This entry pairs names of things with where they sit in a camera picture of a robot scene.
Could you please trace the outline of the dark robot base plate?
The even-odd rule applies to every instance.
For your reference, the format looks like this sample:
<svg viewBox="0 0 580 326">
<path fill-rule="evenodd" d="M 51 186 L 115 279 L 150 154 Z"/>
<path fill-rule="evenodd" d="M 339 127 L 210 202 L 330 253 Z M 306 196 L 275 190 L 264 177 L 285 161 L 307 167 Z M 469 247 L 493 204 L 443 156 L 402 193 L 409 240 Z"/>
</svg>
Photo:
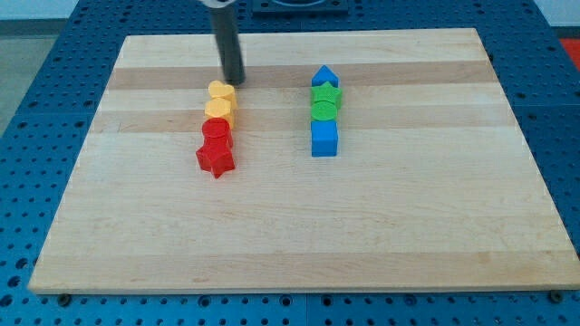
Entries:
<svg viewBox="0 0 580 326">
<path fill-rule="evenodd" d="M 349 0 L 251 0 L 252 15 L 347 14 Z"/>
</svg>

